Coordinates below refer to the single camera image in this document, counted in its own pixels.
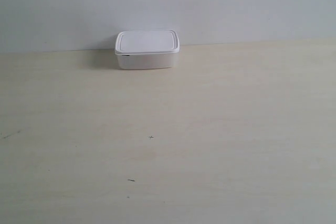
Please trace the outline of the white lidded plastic container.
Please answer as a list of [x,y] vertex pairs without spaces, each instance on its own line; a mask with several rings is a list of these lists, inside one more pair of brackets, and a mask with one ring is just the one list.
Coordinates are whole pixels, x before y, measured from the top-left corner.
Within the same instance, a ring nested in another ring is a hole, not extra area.
[[173,30],[132,30],[117,35],[114,53],[124,70],[164,69],[176,65],[180,40]]

